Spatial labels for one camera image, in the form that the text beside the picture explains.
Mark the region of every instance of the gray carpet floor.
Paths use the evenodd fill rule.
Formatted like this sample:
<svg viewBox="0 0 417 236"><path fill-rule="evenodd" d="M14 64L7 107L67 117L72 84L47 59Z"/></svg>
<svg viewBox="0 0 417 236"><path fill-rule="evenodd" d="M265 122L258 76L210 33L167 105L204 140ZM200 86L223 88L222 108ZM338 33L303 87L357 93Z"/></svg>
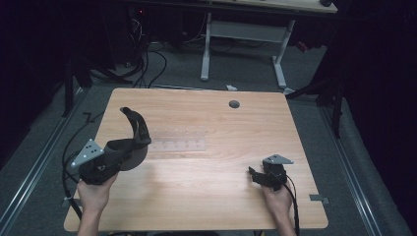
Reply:
<svg viewBox="0 0 417 236"><path fill-rule="evenodd" d="M282 92L282 89L277 86L270 57L258 55L257 48L251 48L253 52L248 53L248 48L245 46L231 47L224 43L213 46L209 80L201 82L203 49L199 46L200 44L194 43L189 44L188 47L176 49L166 45L158 51L165 56L167 66L153 85L159 88L221 90L226 90L226 85L232 85L238 90ZM268 46L270 45L258 49L268 51ZM155 50L157 48L162 48L161 44L151 47ZM325 48L312 49L304 53L294 47L287 48L282 60L282 68L288 87L300 89L306 86L325 52ZM145 80L149 83L163 66L162 57L150 52L149 69ZM128 69L120 67L117 72L123 73L125 70ZM28 200L20 209L17 218L13 220L9 235L74 235L63 228L68 206L62 206L64 194L61 183L61 156L70 138L85 124L87 116L84 113L88 112L94 116L103 111L111 92L120 87L127 86L93 80L92 88L81 92L85 98L80 101L74 115L68 120L68 125L61 138L57 140L55 148L50 150L51 157L46 161L47 165L31 190ZM328 204L324 207L329 224L327 228L321 230L302 230L301 235L370 235L346 181L342 163L338 158L339 152L334 144L332 133L328 130L327 120L324 119L323 112L326 113L327 109L317 107L314 98L314 95L302 95L288 100L288 103L319 193L328 199ZM7 210L9 203L41 154L48 138L58 123L62 122L63 100L64 90L61 88L55 94L53 102L33 122L30 133L1 170L0 212ZM100 119L86 126L73 140L67 153L83 146L86 139L94 138L99 123ZM363 147L346 102L343 103L340 132L339 141L351 161L369 200L370 208L380 225L382 234L376 235L411 235ZM74 191L75 185L71 184L70 188ZM253 232L227 231L221 234L237 236L253 235ZM267 231L267 235L273 236L276 232Z"/></svg>

